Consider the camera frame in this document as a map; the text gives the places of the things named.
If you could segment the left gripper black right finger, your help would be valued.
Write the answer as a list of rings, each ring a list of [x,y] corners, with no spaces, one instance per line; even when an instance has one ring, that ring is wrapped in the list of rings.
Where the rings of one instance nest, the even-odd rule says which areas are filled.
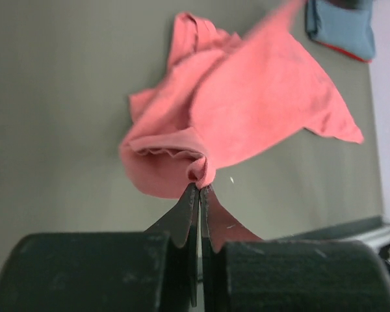
[[[206,311],[390,311],[386,261],[358,240],[263,240],[200,193]]]

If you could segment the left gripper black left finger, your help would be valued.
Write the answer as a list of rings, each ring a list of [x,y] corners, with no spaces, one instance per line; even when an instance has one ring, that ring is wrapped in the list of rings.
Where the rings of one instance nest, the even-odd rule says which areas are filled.
[[[145,231],[28,235],[0,272],[0,311],[188,311],[197,236],[192,184]]]

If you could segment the pink t shirt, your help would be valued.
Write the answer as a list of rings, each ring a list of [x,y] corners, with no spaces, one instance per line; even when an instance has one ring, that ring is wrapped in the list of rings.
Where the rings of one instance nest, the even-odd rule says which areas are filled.
[[[129,96],[132,127],[119,151],[144,194],[178,198],[307,129],[360,144],[363,135],[338,89],[290,33],[303,1],[285,1],[246,36],[181,12],[166,74]]]

